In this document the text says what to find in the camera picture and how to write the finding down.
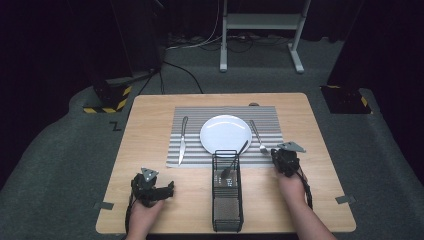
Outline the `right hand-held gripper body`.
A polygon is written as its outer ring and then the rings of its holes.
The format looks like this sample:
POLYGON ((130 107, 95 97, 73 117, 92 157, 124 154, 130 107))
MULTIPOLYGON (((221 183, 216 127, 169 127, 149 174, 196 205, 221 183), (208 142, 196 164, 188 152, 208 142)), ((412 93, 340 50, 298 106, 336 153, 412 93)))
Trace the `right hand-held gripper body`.
POLYGON ((298 152, 305 153, 306 150, 297 143, 290 141, 277 145, 277 149, 281 149, 281 155, 278 157, 279 166, 276 169, 287 177, 294 175, 300 168, 300 159, 298 152))

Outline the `person's left hand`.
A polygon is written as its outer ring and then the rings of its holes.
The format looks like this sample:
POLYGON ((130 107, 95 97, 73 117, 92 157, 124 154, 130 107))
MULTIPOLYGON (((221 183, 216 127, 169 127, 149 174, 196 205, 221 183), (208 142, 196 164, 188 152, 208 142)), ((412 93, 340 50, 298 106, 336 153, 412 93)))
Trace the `person's left hand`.
POLYGON ((165 205, 164 200, 157 201, 152 207, 143 206, 136 201, 131 207, 128 233, 149 233, 165 205))

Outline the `person's right hand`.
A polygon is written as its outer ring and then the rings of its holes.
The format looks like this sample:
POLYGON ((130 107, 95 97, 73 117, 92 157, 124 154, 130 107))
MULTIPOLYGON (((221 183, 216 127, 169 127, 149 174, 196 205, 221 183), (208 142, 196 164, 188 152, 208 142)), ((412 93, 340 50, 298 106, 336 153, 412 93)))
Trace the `person's right hand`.
POLYGON ((276 172, 279 190, 288 205, 305 204, 305 190, 301 178, 295 174, 287 177, 280 172, 276 172))

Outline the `black-handled table knife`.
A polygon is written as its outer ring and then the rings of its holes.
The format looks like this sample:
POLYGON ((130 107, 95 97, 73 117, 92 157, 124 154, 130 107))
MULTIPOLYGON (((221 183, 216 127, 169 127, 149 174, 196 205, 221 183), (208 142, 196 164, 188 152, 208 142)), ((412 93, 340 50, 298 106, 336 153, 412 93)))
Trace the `black-handled table knife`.
POLYGON ((178 166, 180 166, 182 164, 184 154, 185 154, 185 150, 186 150, 185 133, 186 133, 187 122, 188 122, 188 116, 184 116, 183 119, 182 119, 182 125, 181 125, 181 137, 180 137, 178 166))

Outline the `black-handled spoon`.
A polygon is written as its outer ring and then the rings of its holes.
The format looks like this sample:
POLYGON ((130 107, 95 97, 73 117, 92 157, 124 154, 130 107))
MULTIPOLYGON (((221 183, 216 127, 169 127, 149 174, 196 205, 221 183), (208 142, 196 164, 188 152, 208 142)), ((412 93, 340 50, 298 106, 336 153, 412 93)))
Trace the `black-handled spoon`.
POLYGON ((243 146, 241 147, 241 149, 235 154, 234 160, 231 162, 231 164, 221 172, 221 174, 220 174, 221 179, 226 179, 229 176, 229 174, 230 174, 231 170, 233 169, 237 159, 239 158, 239 155, 245 150, 248 143, 249 143, 249 141, 246 140, 245 143, 243 144, 243 146))

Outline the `black-handled fork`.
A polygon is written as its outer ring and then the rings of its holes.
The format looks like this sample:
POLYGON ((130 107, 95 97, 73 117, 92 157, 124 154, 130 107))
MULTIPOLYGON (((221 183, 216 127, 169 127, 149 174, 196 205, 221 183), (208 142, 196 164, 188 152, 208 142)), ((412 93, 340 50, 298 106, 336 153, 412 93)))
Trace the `black-handled fork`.
POLYGON ((249 120, 249 122, 250 122, 251 128, 254 131, 254 133, 256 135, 256 138, 258 140, 260 152, 262 154, 264 154, 264 155, 269 154, 268 149, 266 148, 266 146, 262 142, 262 139, 260 137, 260 134, 258 132, 258 129, 257 129, 256 125, 255 125, 255 122, 253 120, 249 120))

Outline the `black yellow striped base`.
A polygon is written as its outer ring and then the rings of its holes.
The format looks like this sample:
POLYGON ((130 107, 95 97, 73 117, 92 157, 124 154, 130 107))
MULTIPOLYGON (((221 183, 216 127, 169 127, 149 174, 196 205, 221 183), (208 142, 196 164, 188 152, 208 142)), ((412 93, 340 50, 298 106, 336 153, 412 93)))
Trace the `black yellow striped base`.
POLYGON ((85 105, 83 107, 85 113, 117 113, 124 109, 132 87, 126 84, 111 86, 105 80, 99 80, 93 83, 93 90, 99 105, 85 105))
POLYGON ((371 114, 368 101, 357 89, 347 89, 340 86, 321 86, 320 90, 333 114, 371 114))

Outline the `tall black cabinet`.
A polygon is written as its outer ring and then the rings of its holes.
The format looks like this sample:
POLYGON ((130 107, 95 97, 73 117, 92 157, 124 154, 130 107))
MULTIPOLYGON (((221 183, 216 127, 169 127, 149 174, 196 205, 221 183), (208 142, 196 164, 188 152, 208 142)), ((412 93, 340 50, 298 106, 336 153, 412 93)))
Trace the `tall black cabinet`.
POLYGON ((161 68, 152 0, 110 0, 133 72, 161 68))

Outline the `grey striped placemat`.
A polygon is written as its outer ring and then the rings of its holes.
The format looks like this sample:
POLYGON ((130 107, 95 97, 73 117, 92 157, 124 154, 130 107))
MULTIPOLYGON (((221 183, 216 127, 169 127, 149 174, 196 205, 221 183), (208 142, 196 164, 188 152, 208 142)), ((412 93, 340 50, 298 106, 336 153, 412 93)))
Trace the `grey striped placemat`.
POLYGON ((170 168, 209 168, 214 153, 207 152, 202 146, 200 130, 207 120, 219 115, 239 117, 250 126, 252 142, 240 156, 243 167, 264 168, 272 165, 270 156, 260 152, 258 140, 249 120, 255 122, 262 142, 268 150, 277 147, 283 142, 283 136, 277 111, 273 106, 177 107, 174 110, 166 165, 170 168), (184 116, 188 116, 185 133, 186 150, 182 164, 178 166, 181 125, 184 116))

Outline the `black wire cutlery caddy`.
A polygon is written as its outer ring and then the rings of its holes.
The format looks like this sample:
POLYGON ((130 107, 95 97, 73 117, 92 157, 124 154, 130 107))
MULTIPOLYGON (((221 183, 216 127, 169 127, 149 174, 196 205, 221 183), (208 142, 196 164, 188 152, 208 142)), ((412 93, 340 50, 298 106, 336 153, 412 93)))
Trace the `black wire cutlery caddy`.
POLYGON ((235 150, 212 155, 212 226, 215 232, 240 232, 244 223, 239 158, 226 179, 221 172, 234 160, 235 150))

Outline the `white round plate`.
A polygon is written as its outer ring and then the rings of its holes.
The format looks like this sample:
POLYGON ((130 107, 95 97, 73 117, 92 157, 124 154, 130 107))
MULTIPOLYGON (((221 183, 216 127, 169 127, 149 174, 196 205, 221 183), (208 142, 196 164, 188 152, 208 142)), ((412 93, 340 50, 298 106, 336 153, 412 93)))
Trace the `white round plate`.
POLYGON ((246 151, 252 142, 250 126, 241 118, 219 115, 207 120, 200 130, 200 142, 213 154, 217 150, 246 151))

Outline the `white metal stand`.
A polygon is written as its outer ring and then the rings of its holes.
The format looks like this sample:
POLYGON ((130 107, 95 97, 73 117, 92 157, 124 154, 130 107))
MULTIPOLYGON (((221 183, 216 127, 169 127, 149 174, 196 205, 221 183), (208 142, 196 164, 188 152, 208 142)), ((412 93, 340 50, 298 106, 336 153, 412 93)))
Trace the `white metal stand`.
POLYGON ((228 30, 294 30, 295 36, 293 42, 288 43, 287 48, 295 71, 298 74, 303 74, 304 67, 297 52, 297 48, 307 19, 310 4, 311 0, 304 0, 302 12, 299 14, 247 14, 229 13, 227 10, 228 0, 223 0, 219 70, 223 73, 228 70, 228 30))

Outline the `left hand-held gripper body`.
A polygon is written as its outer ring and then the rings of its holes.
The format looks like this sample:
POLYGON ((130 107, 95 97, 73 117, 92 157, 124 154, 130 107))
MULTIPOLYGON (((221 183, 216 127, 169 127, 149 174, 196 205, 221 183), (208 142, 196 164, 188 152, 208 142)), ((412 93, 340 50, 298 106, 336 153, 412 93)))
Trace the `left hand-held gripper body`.
POLYGON ((137 173, 131 180, 131 196, 130 206, 133 206, 136 201, 139 201, 145 207, 152 207, 155 200, 153 192, 156 189, 156 181, 158 171, 141 168, 141 172, 137 173))

